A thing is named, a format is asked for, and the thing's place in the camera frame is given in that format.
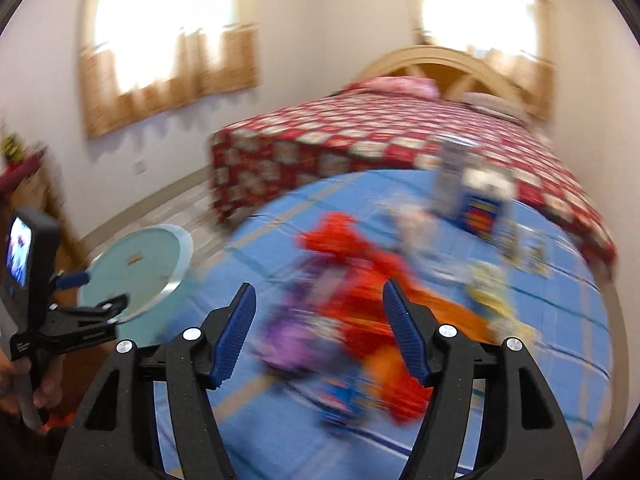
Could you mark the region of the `green cloth on desk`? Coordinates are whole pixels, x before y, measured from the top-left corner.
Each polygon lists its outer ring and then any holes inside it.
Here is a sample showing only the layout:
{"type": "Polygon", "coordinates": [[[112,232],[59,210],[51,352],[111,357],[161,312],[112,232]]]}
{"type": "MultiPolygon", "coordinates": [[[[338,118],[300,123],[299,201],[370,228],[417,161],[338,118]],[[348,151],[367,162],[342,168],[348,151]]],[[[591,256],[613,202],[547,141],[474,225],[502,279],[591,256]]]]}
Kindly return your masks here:
{"type": "Polygon", "coordinates": [[[25,159],[24,144],[17,133],[2,134],[1,151],[8,166],[19,165],[25,159]]]}

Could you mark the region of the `blue checked tablecloth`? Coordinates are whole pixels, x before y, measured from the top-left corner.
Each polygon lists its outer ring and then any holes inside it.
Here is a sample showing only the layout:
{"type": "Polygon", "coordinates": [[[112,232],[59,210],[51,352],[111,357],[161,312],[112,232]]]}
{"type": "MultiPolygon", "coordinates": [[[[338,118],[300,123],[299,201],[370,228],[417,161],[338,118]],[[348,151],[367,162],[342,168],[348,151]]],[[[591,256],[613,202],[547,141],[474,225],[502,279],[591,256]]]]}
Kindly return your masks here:
{"type": "Polygon", "coordinates": [[[172,323],[172,336],[227,307],[242,284],[254,287],[256,313],[239,359],[208,395],[235,479],[577,479],[597,463],[612,344],[585,260],[556,224],[511,202],[503,222],[516,222],[521,234],[544,233],[546,278],[507,263],[496,242],[436,216],[432,258],[416,266],[399,251],[385,206],[427,209],[434,182],[431,171],[419,170],[321,180],[262,207],[218,252],[172,323]],[[383,286],[383,309],[410,376],[432,392],[425,413],[398,424],[378,408],[356,427],[326,429],[318,400],[325,371],[282,376],[255,356],[253,342],[284,281],[310,258],[323,257],[301,248],[297,237],[333,211],[354,217],[360,235],[403,258],[422,287],[471,311],[464,289],[444,280],[445,264],[501,266],[516,315],[538,330],[538,341],[470,339],[413,304],[392,278],[383,286]]]}

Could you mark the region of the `blue Look milk carton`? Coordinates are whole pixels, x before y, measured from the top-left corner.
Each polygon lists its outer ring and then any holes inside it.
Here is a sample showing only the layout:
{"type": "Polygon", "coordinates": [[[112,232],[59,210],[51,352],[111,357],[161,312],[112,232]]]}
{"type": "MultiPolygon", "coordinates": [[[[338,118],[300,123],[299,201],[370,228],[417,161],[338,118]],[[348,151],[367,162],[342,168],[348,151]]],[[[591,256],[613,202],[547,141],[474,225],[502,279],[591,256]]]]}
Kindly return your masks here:
{"type": "Polygon", "coordinates": [[[464,170],[457,226],[483,240],[493,240],[510,214],[515,184],[505,166],[481,164],[464,170]]]}

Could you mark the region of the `orange blue snack wrapper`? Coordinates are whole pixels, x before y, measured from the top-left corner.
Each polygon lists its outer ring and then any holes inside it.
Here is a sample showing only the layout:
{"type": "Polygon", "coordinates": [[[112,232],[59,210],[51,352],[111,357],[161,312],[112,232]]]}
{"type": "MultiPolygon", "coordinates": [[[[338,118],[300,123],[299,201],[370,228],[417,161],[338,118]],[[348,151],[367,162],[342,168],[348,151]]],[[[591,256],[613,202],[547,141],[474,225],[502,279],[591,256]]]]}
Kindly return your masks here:
{"type": "Polygon", "coordinates": [[[318,396],[321,425],[333,431],[346,430],[358,426],[370,411],[386,408],[401,369],[401,356],[392,346],[378,348],[362,360],[341,350],[322,374],[318,396]]]}

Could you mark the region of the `clear bag with red print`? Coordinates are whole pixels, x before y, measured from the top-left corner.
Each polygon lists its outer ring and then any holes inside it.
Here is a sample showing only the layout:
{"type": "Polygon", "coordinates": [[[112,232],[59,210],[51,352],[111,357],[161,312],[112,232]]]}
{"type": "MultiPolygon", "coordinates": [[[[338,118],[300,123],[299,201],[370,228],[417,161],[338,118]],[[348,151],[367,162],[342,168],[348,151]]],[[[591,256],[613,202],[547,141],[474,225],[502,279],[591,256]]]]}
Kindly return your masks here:
{"type": "Polygon", "coordinates": [[[390,203],[385,211],[393,223],[399,251],[416,266],[426,266],[433,255],[431,238],[437,226],[434,216],[413,203],[390,203]]]}

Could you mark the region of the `right clear snack packet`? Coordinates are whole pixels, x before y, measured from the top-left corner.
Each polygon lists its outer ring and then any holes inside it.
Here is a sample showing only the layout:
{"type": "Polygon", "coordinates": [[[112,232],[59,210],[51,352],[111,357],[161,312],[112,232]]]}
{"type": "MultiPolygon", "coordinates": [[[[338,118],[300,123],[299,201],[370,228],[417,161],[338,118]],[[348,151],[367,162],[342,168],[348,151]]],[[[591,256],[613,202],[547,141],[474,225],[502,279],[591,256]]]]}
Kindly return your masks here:
{"type": "Polygon", "coordinates": [[[546,278],[548,275],[548,248],[544,233],[525,228],[520,237],[520,267],[529,274],[546,278]]]}

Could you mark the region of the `red foam fruit net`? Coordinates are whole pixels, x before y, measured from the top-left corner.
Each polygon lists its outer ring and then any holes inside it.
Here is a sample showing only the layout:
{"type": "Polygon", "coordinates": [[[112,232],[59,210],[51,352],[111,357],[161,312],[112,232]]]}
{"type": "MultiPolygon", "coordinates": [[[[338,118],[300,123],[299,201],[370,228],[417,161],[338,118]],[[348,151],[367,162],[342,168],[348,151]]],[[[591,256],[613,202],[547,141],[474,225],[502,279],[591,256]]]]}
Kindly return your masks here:
{"type": "Polygon", "coordinates": [[[370,396],[398,424],[422,417],[432,392],[410,376],[387,321],[382,292],[392,278],[413,302],[422,299],[426,289],[403,258],[360,235],[349,214],[324,214],[318,226],[297,237],[297,243],[346,272],[337,290],[320,302],[320,314],[337,322],[346,354],[371,382],[370,396]]]}

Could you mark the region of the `left window beige curtain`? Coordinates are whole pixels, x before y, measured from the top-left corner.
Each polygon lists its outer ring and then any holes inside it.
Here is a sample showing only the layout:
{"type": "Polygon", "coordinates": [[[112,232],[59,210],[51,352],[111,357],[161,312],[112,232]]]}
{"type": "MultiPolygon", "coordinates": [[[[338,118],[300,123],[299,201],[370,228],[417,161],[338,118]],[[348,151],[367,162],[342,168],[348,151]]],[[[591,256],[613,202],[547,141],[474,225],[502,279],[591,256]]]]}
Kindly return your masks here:
{"type": "Polygon", "coordinates": [[[256,0],[81,0],[88,138],[259,84],[256,0]]]}

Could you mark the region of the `red patterned bedspread bed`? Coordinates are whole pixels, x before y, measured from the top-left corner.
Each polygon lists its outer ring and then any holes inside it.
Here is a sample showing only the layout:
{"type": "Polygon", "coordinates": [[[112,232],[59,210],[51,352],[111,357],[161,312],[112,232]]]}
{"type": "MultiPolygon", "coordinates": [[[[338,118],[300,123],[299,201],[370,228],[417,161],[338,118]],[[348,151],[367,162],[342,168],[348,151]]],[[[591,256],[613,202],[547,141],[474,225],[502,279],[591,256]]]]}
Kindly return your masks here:
{"type": "Polygon", "coordinates": [[[319,179],[372,169],[432,170],[444,136],[512,171],[516,198],[570,234],[608,270],[618,251],[574,174],[526,127],[464,104],[349,89],[245,118],[209,140],[209,185],[219,221],[319,179]]]}

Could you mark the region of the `clear snack packet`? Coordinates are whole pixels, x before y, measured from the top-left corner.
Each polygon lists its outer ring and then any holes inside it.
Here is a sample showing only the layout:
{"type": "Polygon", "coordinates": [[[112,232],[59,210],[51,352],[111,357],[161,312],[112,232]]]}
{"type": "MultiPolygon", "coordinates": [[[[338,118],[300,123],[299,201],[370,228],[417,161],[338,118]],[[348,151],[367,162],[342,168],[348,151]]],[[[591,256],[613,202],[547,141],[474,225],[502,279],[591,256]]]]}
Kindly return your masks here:
{"type": "Polygon", "coordinates": [[[548,275],[548,248],[544,233],[525,228],[520,237],[520,267],[529,274],[546,278],[548,275]]]}
{"type": "Polygon", "coordinates": [[[506,220],[499,226],[496,245],[502,258],[512,266],[518,266],[521,263],[520,238],[520,228],[516,222],[506,220]]]}

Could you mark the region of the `light blue trash bin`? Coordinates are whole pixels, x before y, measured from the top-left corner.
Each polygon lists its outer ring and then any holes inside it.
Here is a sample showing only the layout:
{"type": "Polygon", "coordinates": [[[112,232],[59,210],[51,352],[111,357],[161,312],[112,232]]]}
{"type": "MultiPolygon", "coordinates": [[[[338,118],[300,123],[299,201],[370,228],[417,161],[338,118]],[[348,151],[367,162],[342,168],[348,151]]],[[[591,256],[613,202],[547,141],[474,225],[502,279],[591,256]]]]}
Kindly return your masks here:
{"type": "Polygon", "coordinates": [[[89,307],[121,294],[129,304],[116,316],[119,339],[138,346],[161,344],[172,337],[194,289],[194,244],[181,226],[158,224],[129,233],[90,263],[90,281],[77,292],[77,303],[89,307]]]}

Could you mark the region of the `long orange snack bag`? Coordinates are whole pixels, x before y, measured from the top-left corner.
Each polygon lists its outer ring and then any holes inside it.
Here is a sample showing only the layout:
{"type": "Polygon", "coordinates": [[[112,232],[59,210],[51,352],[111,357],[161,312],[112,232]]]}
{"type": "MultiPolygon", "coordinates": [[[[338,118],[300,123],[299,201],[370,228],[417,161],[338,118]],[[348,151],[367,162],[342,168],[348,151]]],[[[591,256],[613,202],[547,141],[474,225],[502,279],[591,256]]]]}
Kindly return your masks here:
{"type": "Polygon", "coordinates": [[[497,336],[484,318],[463,307],[462,304],[439,295],[437,292],[432,292],[431,289],[410,288],[408,299],[413,304],[429,308],[439,324],[456,326],[470,339],[485,344],[498,342],[497,336]]]}

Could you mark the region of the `window beige curtain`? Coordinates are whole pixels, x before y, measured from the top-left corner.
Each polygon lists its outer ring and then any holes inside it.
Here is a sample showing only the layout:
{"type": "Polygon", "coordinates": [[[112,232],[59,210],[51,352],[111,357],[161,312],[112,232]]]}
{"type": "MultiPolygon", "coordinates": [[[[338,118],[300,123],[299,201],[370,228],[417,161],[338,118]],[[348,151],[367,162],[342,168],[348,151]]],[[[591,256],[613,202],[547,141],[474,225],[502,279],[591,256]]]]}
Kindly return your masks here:
{"type": "Polygon", "coordinates": [[[256,0],[81,0],[88,138],[259,84],[256,0]]]}
{"type": "Polygon", "coordinates": [[[408,0],[418,44],[464,52],[512,84],[535,117],[551,115],[554,84],[548,0],[408,0]]]}

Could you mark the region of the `purple snack wrapper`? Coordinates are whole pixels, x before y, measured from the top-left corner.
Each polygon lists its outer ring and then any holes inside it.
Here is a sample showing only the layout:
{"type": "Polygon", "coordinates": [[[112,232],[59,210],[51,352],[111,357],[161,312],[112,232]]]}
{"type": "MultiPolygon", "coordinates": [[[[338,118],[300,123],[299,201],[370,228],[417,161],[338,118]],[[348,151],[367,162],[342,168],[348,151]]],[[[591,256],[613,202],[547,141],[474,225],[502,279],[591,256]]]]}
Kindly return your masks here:
{"type": "Polygon", "coordinates": [[[343,350],[343,324],[321,312],[346,280],[344,266],[324,257],[304,262],[253,342],[255,356],[282,376],[322,373],[343,350]]]}

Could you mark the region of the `left clear snack packet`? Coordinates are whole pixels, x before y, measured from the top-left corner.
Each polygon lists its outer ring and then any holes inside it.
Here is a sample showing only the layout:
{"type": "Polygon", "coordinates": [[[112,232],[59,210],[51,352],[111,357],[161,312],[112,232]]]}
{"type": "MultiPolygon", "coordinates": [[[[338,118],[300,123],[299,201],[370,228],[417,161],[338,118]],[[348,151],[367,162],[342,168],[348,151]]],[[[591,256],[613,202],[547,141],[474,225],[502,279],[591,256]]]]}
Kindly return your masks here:
{"type": "Polygon", "coordinates": [[[499,226],[496,245],[502,258],[512,266],[518,266],[521,263],[520,238],[520,228],[516,222],[506,220],[499,226]]]}

